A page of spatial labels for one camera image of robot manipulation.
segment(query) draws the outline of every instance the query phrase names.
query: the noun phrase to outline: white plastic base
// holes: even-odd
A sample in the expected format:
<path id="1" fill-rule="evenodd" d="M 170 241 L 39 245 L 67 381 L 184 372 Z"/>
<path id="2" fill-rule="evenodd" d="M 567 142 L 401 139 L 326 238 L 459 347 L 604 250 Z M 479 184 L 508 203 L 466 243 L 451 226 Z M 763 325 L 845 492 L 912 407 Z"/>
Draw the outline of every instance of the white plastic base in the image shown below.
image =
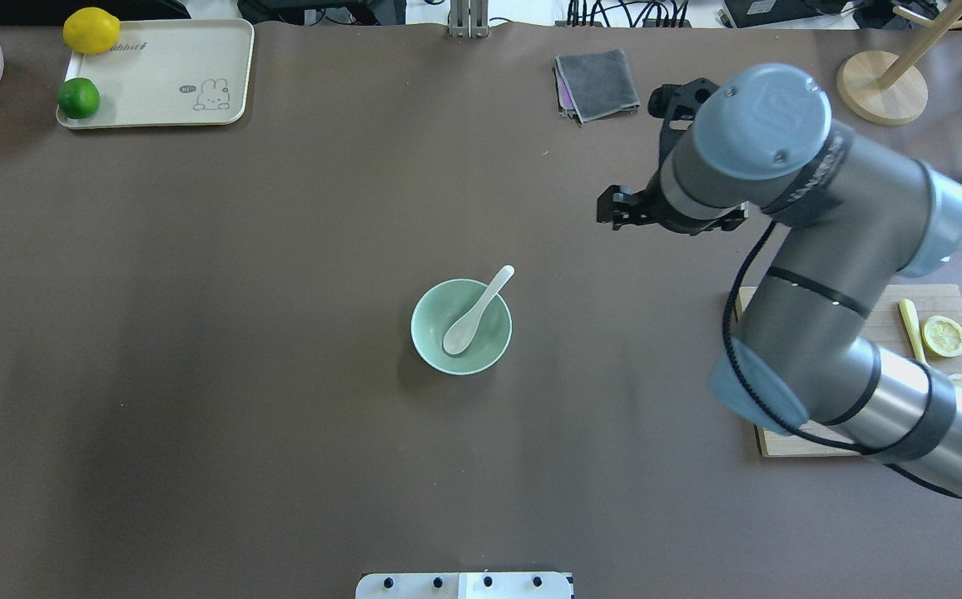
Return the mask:
<path id="1" fill-rule="evenodd" d="M 366 575 L 355 599 L 573 599 L 563 572 L 420 572 Z"/>

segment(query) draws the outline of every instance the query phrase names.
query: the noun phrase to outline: black cable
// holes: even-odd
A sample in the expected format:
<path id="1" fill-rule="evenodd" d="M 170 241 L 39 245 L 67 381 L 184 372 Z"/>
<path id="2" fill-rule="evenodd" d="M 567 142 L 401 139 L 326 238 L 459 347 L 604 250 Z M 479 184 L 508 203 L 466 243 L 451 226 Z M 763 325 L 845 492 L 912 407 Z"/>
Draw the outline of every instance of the black cable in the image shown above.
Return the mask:
<path id="1" fill-rule="evenodd" d="M 278 17 L 278 20 L 280 20 L 280 22 L 288 23 L 288 24 L 295 24 L 295 23 L 292 23 L 292 22 L 288 22 L 288 20 L 285 18 L 285 15 L 282 14 L 282 12 L 280 11 L 279 8 L 272 8 L 269 12 L 272 12 L 273 15 L 275 15 L 276 17 Z M 303 17 L 300 18 L 300 20 L 301 20 L 302 22 L 303 22 L 303 19 L 305 19 L 306 15 L 307 15 L 307 11 L 304 11 L 304 12 L 303 12 Z"/>
<path id="2" fill-rule="evenodd" d="M 607 23 L 607 27 L 611 27 L 610 19 L 607 19 L 607 11 L 615 11 L 615 10 L 618 10 L 619 8 L 624 8 L 624 10 L 626 11 L 627 19 L 628 19 L 628 22 L 626 24 L 627 26 L 632 27 L 632 23 L 634 19 L 632 18 L 632 12 L 629 12 L 628 7 L 631 7 L 631 5 L 633 4 L 651 4 L 652 2 L 655 2 L 655 0 L 630 0 L 629 2 L 626 2 L 625 0 L 618 0 L 617 7 L 599 7 L 599 8 L 597 8 L 596 5 L 593 4 L 592 12 L 599 12 L 599 16 L 602 16 L 604 22 Z"/>
<path id="3" fill-rule="evenodd" d="M 851 4 L 850 8 L 844 8 L 844 10 L 842 11 L 825 12 L 825 11 L 822 11 L 820 8 L 818 8 L 811 0 L 800 0 L 800 1 L 801 3 L 803 3 L 804 7 L 810 8 L 811 11 L 813 12 L 817 12 L 817 16 L 819 17 L 838 17 L 838 16 L 846 15 L 848 12 L 857 11 L 858 8 L 862 8 L 867 2 L 870 2 L 870 0 L 861 0 L 857 4 Z"/>
<path id="4" fill-rule="evenodd" d="M 665 11 L 665 7 L 661 3 L 656 0 L 648 0 L 646 7 L 637 14 L 637 18 L 633 20 L 629 27 L 636 27 L 640 23 L 644 23 L 644 27 L 647 27 L 647 16 L 652 14 L 652 8 L 659 8 L 659 16 L 662 15 L 661 11 Z"/>
<path id="5" fill-rule="evenodd" d="M 751 248 L 751 251 L 748 251 L 747 257 L 744 258 L 742 265 L 740 265 L 740 269 L 736 273 L 736 278 L 733 280 L 732 289 L 729 291 L 729 295 L 725 299 L 725 309 L 723 312 L 721 312 L 721 344 L 725 346 L 725 355 L 728 357 L 729 364 L 732 366 L 732 372 L 735 373 L 736 380 L 739 380 L 740 385 L 743 387 L 744 391 L 747 391 L 747 394 L 750 395 L 752 401 L 755 402 L 755 405 L 757 405 L 767 417 L 770 417 L 771 420 L 777 423 L 778 426 L 784 428 L 786 432 L 792 433 L 792 435 L 796 435 L 797 437 L 800 437 L 800 439 L 805 439 L 811 441 L 812 443 L 820 444 L 820 446 L 828 448 L 843 448 L 843 450 L 850 450 L 861 455 L 873 455 L 880 450 L 862 446 L 860 443 L 843 443 L 843 441 L 826 439 L 824 437 L 811 435 L 811 433 L 805 433 L 800 431 L 798 428 L 793 428 L 793 426 L 791 426 L 788 422 L 785 422 L 783 418 L 778 417 L 777 414 L 773 412 L 773 409 L 771 409 L 769 405 L 766 405 L 766 402 L 762 401 L 762 398 L 759 397 L 758 392 L 755 391 L 755 389 L 751 386 L 751 383 L 747 382 L 747 377 L 744 375 L 739 361 L 736 360 L 736 352 L 732 348 L 732 311 L 736 306 L 736 295 L 740 292 L 740 287 L 743 285 L 744 277 L 747 276 L 747 270 L 751 268 L 751 262 L 754 262 L 755 258 L 758 257 L 759 251 L 762 251 L 762 246 L 766 245 L 766 242 L 769 241 L 770 235 L 773 235 L 773 230 L 776 227 L 777 221 L 771 220 L 769 226 L 766 227 L 766 231 L 764 231 L 758 241 L 755 242 L 755 246 Z M 923 480 L 923 478 L 916 477 L 914 474 L 907 473 L 906 470 L 895 465 L 895 463 L 885 463 L 884 466 L 887 466 L 892 471 L 895 471 L 895 473 L 903 475 L 903 477 L 907 478 L 907 480 L 931 490 L 931 492 L 940 493 L 942 496 L 951 497 L 954 499 L 962 499 L 961 496 L 950 492 L 950 490 L 945 489 L 944 487 L 927 482 Z"/>
<path id="6" fill-rule="evenodd" d="M 337 24 L 355 24 L 355 20 L 352 20 L 352 22 L 338 22 L 337 19 L 335 19 L 335 18 L 333 18 L 333 17 L 331 17 L 331 16 L 329 16 L 329 15 L 322 15 L 322 19 L 328 20 L 328 22 L 335 22 L 335 23 L 337 23 Z"/>
<path id="7" fill-rule="evenodd" d="M 667 5 L 662 4 L 660 2 L 655 3 L 655 8 L 657 9 L 655 11 L 655 20 L 656 20 L 655 27 L 665 27 L 665 23 L 667 23 L 668 20 L 670 20 L 670 8 L 667 8 Z M 651 8 L 648 9 L 648 15 L 651 15 Z M 644 18 L 644 27 L 647 27 L 646 17 Z"/>
<path id="8" fill-rule="evenodd" d="M 906 470 L 903 470 L 899 466 L 896 466 L 894 463 L 885 463 L 885 466 L 891 469 L 893 473 L 899 474 L 901 477 L 907 478 L 907 480 L 917 483 L 918 485 L 925 487 L 926 489 L 929 489 L 933 493 L 940 493 L 942 494 L 942 496 L 950 497 L 952 499 L 962 499 L 960 494 L 949 492 L 949 490 L 945 489 L 944 487 L 941 487 L 939 485 L 934 485 L 929 481 L 925 481 L 923 478 L 919 478 L 919 477 L 916 477 L 914 474 L 907 473 Z"/>

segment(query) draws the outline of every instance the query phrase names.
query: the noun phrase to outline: green bowl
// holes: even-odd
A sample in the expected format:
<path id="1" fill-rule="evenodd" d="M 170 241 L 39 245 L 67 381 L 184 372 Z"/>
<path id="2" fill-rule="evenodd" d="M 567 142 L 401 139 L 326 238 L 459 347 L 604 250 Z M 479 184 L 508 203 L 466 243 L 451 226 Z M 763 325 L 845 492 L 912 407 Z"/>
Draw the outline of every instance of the green bowl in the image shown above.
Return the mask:
<path id="1" fill-rule="evenodd" d="M 444 333 L 466 314 L 484 292 L 485 284 L 457 278 L 425 292 L 411 315 L 411 340 L 425 363 L 448 374 L 474 374 L 496 364 L 511 342 L 511 310 L 498 293 L 485 308 L 478 333 L 458 356 L 444 352 Z"/>

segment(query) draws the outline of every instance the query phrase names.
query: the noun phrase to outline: beige tray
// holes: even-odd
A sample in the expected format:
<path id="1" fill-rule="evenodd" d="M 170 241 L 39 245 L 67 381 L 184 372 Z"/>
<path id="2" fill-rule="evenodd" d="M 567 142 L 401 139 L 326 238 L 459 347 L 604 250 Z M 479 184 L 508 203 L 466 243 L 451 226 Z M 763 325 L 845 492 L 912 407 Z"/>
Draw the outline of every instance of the beige tray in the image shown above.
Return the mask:
<path id="1" fill-rule="evenodd" d="M 740 294 L 736 297 L 737 317 L 742 314 L 747 303 L 751 302 L 755 289 L 754 287 L 740 288 Z M 873 314 L 870 314 L 870 318 L 862 327 L 862 336 L 900 356 L 914 357 L 914 352 L 910 349 L 910 341 L 907 340 L 906 331 L 903 329 L 903 321 L 899 316 L 899 300 L 904 297 L 917 304 L 918 318 L 921 322 L 931 315 L 942 314 L 962 326 L 962 299 L 958 285 L 888 285 L 888 289 L 885 289 L 873 309 Z M 926 354 L 926 357 L 929 358 L 930 365 L 941 371 L 948 374 L 962 374 L 962 355 L 955 358 L 941 358 Z M 817 436 L 847 440 L 813 421 L 804 424 L 803 431 L 815 433 Z M 755 434 L 758 437 L 759 451 L 768 458 L 827 458 L 827 456 L 859 455 L 838 448 L 819 446 L 798 437 L 778 435 L 758 426 L 755 427 Z"/>
<path id="2" fill-rule="evenodd" d="M 100 91 L 100 110 L 67 118 L 71 129 L 104 126 L 225 125 L 245 114 L 255 32 L 244 19 L 123 22 L 100 54 L 71 54 L 67 79 Z"/>

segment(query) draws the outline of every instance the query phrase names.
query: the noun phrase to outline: metal clamp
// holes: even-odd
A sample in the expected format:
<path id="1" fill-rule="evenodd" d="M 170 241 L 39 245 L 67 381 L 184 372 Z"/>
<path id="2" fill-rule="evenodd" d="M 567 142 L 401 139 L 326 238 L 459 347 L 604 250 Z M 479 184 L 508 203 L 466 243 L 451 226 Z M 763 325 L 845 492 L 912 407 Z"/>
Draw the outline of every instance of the metal clamp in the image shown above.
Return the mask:
<path id="1" fill-rule="evenodd" d="M 370 573 L 355 599 L 573 599 L 571 572 Z"/>
<path id="2" fill-rule="evenodd" d="M 451 0 L 451 37 L 488 37 L 488 0 Z"/>

